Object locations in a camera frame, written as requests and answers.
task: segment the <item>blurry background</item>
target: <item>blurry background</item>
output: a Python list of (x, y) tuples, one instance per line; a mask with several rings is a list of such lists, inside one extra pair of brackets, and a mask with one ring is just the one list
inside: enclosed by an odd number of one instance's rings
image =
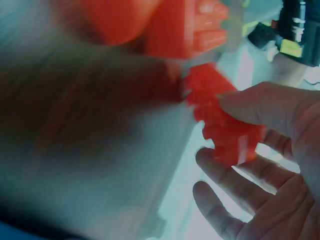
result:
[[(57, 240), (219, 239), (192, 196), (196, 181), (211, 183), (195, 153), (213, 144), (181, 103), (179, 76), (139, 55), (139, 39), (101, 45), (78, 3), (0, 1), (1, 220)], [(243, 36), (281, 8), (280, 0), (242, 4)], [(221, 53), (185, 66), (217, 61), (240, 90), (272, 80), (268, 57), (245, 38)], [(317, 75), (306, 78), (315, 84)], [(53, 118), (53, 131), (52, 116), (63, 118)], [(258, 152), (299, 171), (268, 147)], [(251, 219), (211, 185), (232, 214)]]

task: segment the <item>red plastic toy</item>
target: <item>red plastic toy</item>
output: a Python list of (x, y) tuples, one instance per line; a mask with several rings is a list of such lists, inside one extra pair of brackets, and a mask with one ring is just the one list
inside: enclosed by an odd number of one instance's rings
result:
[(221, 22), (228, 8), (219, 0), (82, 0), (108, 45), (145, 34), (145, 53), (190, 59), (227, 41)]
[(257, 144), (263, 140), (264, 127), (238, 121), (226, 114), (216, 97), (236, 88), (212, 63), (191, 68), (185, 84), (191, 90), (187, 102), (195, 106), (195, 120), (204, 121), (203, 137), (214, 143), (215, 159), (228, 167), (253, 160)]

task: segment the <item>black object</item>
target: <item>black object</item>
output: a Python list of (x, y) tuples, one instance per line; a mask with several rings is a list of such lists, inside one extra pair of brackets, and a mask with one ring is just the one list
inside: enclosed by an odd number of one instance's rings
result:
[(284, 0), (276, 28), (259, 23), (248, 35), (249, 41), (263, 51), (270, 41), (275, 41), (279, 51), (283, 39), (295, 42), (302, 48), (301, 57), (282, 54), (307, 66), (319, 66), (320, 17), (306, 14), (311, 7), (304, 0)]

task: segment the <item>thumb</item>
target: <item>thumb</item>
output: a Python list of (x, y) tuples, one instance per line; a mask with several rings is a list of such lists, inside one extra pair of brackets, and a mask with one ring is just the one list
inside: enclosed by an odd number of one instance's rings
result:
[(318, 91), (302, 90), (262, 82), (244, 91), (219, 95), (222, 109), (234, 118), (298, 138), (320, 103)]

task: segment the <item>yellow label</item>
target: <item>yellow label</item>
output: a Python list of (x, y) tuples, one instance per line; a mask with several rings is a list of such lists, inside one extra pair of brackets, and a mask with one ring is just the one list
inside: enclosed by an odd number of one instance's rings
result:
[(301, 58), (302, 47), (294, 41), (283, 39), (281, 42), (280, 53), (288, 54), (290, 56)]

